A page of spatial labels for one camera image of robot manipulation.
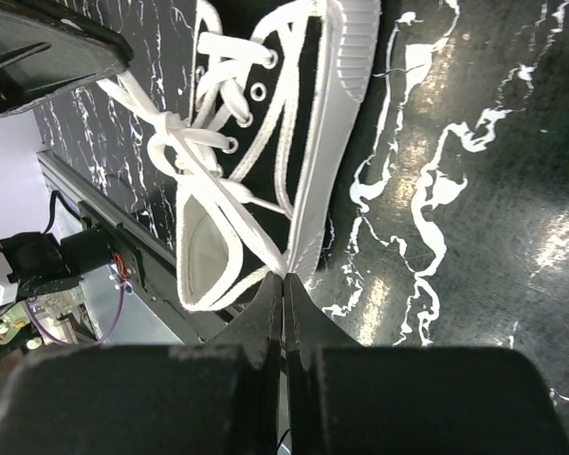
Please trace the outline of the white sneaker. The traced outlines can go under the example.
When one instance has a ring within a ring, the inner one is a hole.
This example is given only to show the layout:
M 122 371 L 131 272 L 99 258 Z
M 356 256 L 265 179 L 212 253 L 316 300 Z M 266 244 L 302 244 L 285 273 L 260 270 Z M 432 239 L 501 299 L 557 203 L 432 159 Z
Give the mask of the white sneaker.
M 197 50 L 203 31 L 263 39 L 280 55 L 272 69 L 253 66 L 247 87 L 264 100 L 248 104 L 254 121 L 247 129 L 233 119 L 220 125 L 240 140 L 232 155 L 217 152 L 229 176 L 256 137 L 273 101 L 283 109 L 258 162 L 243 183 L 254 195 L 274 201 L 277 154 L 287 159 L 285 188 L 291 217 L 251 204 L 249 214 L 286 260 L 282 274 L 272 272 L 227 226 L 217 209 L 206 210 L 182 185 L 177 188 L 177 292 L 190 311 L 217 311 L 250 296 L 267 273 L 308 279 L 316 270 L 325 235 L 329 200 L 340 163 L 365 98 L 380 27 L 377 1 L 200 1 L 196 5 L 189 124 L 198 77 L 209 58 Z

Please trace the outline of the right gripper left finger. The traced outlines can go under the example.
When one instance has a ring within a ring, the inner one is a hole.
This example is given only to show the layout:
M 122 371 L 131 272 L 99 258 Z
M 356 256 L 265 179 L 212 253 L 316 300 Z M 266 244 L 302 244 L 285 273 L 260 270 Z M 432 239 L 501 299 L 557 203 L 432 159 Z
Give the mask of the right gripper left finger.
M 272 454 L 281 278 L 198 346 L 32 354 L 0 396 L 0 454 Z

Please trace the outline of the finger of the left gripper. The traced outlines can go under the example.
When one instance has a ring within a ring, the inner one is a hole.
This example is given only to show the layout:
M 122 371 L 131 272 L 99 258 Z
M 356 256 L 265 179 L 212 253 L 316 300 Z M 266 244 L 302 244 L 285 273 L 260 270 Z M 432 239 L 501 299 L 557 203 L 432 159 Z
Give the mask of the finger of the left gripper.
M 0 1 L 0 118 L 129 67 L 116 31 L 56 1 Z

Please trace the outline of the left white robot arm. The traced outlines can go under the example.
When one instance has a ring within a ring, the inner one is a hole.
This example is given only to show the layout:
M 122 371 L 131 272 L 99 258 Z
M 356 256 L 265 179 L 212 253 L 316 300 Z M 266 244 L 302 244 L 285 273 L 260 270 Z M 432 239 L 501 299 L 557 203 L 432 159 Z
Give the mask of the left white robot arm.
M 125 71 L 126 40 L 56 1 L 0 1 L 0 119 Z M 0 306 L 71 289 L 112 261 L 102 227 L 62 241 L 50 230 L 0 240 Z

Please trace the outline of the white shoelace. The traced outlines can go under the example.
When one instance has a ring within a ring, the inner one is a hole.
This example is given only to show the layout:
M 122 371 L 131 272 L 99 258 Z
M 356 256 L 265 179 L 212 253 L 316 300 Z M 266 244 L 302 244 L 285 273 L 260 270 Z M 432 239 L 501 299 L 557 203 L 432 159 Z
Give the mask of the white shoelace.
M 260 37 L 242 39 L 218 30 L 201 32 L 197 50 L 208 56 L 209 65 L 197 80 L 193 106 L 198 116 L 192 124 L 171 111 L 158 110 L 130 71 L 118 74 L 114 81 L 100 80 L 98 85 L 109 97 L 154 127 L 147 150 L 155 167 L 182 185 L 206 210 L 217 209 L 223 214 L 227 226 L 247 248 L 272 272 L 282 274 L 286 270 L 285 256 L 245 206 L 251 204 L 291 217 L 293 208 L 285 188 L 286 157 L 277 154 L 274 201 L 254 195 L 243 183 L 273 134 L 282 103 L 275 100 L 269 106 L 256 137 L 229 176 L 223 175 L 215 155 L 217 152 L 232 155 L 240 150 L 240 140 L 222 134 L 220 125 L 233 119 L 241 129 L 252 126 L 254 117 L 248 103 L 264 100 L 267 93 L 257 94 L 253 87 L 247 87 L 248 74 L 253 66 L 276 67 L 280 55 L 265 46 Z

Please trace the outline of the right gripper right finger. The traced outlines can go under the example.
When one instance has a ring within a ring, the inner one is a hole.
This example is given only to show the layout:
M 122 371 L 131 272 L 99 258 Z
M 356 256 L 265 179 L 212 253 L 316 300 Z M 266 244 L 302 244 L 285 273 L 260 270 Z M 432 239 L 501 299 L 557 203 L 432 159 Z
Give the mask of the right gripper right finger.
M 569 454 L 539 371 L 497 347 L 364 347 L 284 279 L 296 454 Z

